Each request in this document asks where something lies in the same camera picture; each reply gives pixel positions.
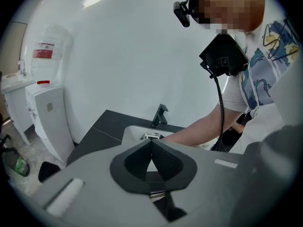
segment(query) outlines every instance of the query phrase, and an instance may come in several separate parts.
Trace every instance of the shirt sleeve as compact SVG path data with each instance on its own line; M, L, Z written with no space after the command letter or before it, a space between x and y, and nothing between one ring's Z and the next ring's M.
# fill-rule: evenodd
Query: shirt sleeve
M247 110L247 105L241 94L238 76L230 76L228 78L222 99L224 108L237 112L245 112Z

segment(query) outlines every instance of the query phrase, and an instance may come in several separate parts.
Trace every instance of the white t-shirt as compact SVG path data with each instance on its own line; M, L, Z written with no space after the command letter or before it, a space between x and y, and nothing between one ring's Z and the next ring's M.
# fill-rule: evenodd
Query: white t-shirt
M241 138L230 150L243 154L247 145L262 141L270 133L284 126L270 97L270 89L293 63L299 42L287 14L277 0L265 0L262 24L246 33L248 68L229 77L223 105L245 112L251 110Z

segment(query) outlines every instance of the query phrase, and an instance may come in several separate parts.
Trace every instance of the black faucet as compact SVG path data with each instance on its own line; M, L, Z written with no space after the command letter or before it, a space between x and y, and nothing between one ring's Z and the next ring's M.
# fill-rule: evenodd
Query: black faucet
M160 122L162 124L167 124L166 118L163 115L164 111L168 112L169 110L167 109L167 107L164 104L160 104L159 108L156 112L156 115L151 122L152 127L158 127Z

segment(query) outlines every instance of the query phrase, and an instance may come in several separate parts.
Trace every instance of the water bottle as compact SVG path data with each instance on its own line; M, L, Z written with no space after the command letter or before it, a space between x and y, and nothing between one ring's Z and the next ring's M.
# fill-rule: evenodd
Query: water bottle
M31 75L36 82L52 82L56 76L68 30L57 24L45 26L36 41L31 63Z

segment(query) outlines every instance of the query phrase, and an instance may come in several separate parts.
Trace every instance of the silver faucet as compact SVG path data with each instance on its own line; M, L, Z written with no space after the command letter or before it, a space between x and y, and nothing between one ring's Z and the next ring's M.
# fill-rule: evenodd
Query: silver faucet
M25 60L24 59L20 59L19 62L19 70L20 70L20 74L23 75L24 77L27 75L27 73L25 72Z

